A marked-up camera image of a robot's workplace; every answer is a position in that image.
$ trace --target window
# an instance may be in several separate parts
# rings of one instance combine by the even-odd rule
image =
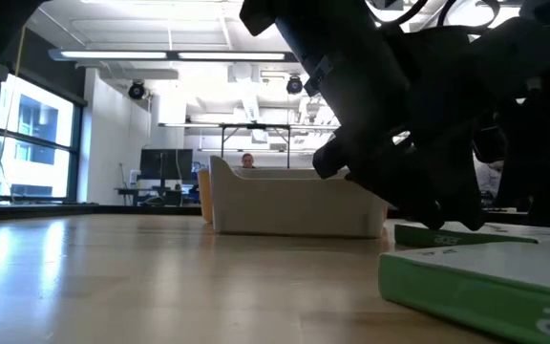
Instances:
[[[0,136],[2,146],[0,196],[67,196],[69,152]]]
[[[2,82],[0,129],[69,147],[73,122],[70,101],[13,75]]]

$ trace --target table surface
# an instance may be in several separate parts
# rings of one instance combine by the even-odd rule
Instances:
[[[221,236],[201,217],[0,222],[0,343],[492,343],[379,296],[381,240]]]

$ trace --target window frame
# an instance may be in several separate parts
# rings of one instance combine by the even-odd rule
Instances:
[[[19,202],[32,202],[32,201],[43,201],[43,202],[63,202],[63,203],[74,203],[77,200],[77,180],[78,180],[78,166],[80,159],[80,135],[81,135],[81,122],[83,116],[84,105],[78,103],[74,99],[65,97],[64,95],[55,92],[49,87],[41,85],[39,82],[31,80],[29,77],[26,77],[22,73],[18,76],[19,78],[37,86],[44,91],[47,91],[57,97],[61,97],[74,106],[73,109],[73,119],[72,119],[72,129],[71,129],[71,144],[70,146],[58,144],[49,140],[43,140],[36,138],[30,135],[20,134],[12,131],[6,132],[5,129],[0,128],[0,136],[6,136],[15,140],[20,140],[23,142],[36,144],[39,146],[44,146],[52,149],[63,150],[69,153],[69,163],[68,163],[68,177],[67,177],[67,196],[66,197],[34,197],[34,196],[14,196],[13,199]],[[11,202],[12,196],[0,196],[0,202]]]

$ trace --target computer monitor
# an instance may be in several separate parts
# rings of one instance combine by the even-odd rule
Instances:
[[[143,180],[190,180],[192,149],[142,149],[139,169]]]

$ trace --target security camera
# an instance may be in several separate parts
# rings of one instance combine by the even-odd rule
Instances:
[[[148,97],[148,92],[143,86],[142,80],[133,81],[133,85],[129,88],[129,97],[134,100],[142,100]]]
[[[292,75],[287,82],[286,90],[291,95],[298,95],[303,92],[303,81],[298,75]]]

